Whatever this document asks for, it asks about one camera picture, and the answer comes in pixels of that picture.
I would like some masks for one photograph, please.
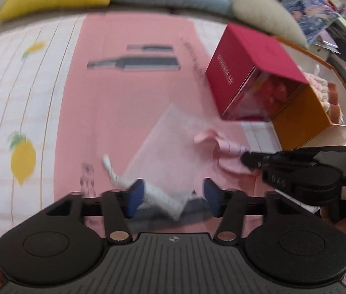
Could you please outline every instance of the open cardboard box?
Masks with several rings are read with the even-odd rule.
[[[314,54],[278,38],[286,52],[304,72],[313,73],[336,85],[344,124],[333,124],[309,84],[303,85],[290,102],[272,119],[283,150],[346,144],[346,85],[336,70]]]

